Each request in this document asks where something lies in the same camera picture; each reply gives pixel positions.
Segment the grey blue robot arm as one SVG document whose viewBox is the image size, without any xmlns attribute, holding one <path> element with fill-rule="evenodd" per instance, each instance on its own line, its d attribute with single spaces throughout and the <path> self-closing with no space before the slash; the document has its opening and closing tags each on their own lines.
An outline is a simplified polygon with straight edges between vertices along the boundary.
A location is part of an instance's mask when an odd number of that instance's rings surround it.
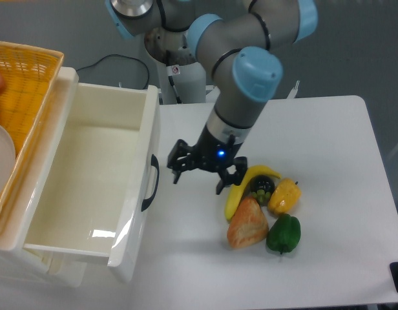
<svg viewBox="0 0 398 310">
<path fill-rule="evenodd" d="M 216 173 L 217 192 L 239 185 L 247 159 L 237 153 L 283 75 L 271 51 L 314 33 L 315 2 L 246 1 L 246 14 L 231 21 L 197 14 L 195 1 L 107 1 L 105 5 L 125 37 L 155 28 L 184 34 L 188 51 L 219 88 L 196 145 L 178 140 L 168 156 L 168 168 L 176 178 L 195 169 Z"/>
</svg>

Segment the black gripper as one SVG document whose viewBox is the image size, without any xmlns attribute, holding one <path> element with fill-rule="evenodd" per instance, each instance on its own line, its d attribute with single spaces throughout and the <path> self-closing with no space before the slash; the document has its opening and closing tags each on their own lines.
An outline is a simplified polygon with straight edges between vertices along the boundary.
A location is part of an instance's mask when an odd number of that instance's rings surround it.
<svg viewBox="0 0 398 310">
<path fill-rule="evenodd" d="M 173 183 L 178 183 L 183 172 L 200 169 L 218 173 L 220 181 L 216 186 L 216 195 L 225 187 L 240 185 L 247 172 L 247 158 L 236 157 L 242 146 L 236 139 L 229 132 L 220 140 L 210 133 L 207 126 L 195 146 L 189 146 L 184 140 L 178 139 L 167 158 L 167 167 L 174 175 Z"/>
</svg>

